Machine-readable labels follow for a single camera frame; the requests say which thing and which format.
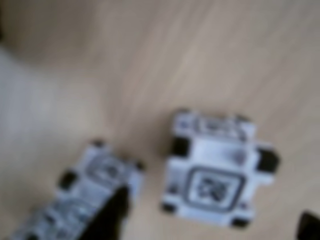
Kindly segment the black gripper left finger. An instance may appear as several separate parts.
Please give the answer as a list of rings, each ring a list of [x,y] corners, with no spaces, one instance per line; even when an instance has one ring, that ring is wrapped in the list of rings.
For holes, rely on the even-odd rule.
[[[119,240],[124,220],[130,211],[129,188],[122,186],[106,201],[103,208],[82,234],[83,240]]]

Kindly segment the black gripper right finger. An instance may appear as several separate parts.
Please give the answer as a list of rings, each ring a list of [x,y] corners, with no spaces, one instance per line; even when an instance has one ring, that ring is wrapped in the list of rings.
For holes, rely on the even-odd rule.
[[[320,240],[320,216],[304,211],[299,219],[296,231],[297,240]]]

